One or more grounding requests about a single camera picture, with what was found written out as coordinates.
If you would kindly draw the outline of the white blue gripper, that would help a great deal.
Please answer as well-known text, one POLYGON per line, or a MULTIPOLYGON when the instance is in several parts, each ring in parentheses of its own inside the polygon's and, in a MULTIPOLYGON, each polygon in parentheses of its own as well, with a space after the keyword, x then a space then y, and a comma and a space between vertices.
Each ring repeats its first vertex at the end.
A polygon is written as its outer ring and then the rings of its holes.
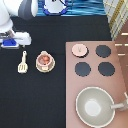
POLYGON ((31 41, 31 36, 27 32, 8 31, 0 33, 0 45, 2 48, 18 48, 20 45, 30 45, 31 41))

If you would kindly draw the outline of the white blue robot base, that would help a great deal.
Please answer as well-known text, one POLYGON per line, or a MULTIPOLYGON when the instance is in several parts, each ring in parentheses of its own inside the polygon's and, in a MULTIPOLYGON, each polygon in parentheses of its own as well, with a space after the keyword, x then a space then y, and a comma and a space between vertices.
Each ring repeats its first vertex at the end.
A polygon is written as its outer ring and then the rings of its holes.
POLYGON ((46 15, 62 15, 67 11, 66 0, 44 0, 43 11, 46 15))

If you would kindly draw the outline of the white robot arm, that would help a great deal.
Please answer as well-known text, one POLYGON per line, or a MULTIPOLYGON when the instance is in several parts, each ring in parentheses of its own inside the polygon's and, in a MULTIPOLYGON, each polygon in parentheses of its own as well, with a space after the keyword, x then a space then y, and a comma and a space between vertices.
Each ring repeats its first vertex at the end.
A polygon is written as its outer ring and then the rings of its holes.
POLYGON ((38 0, 0 0, 0 45, 3 48, 17 48, 31 44, 28 32, 13 30, 11 16, 30 20, 38 12, 38 0))

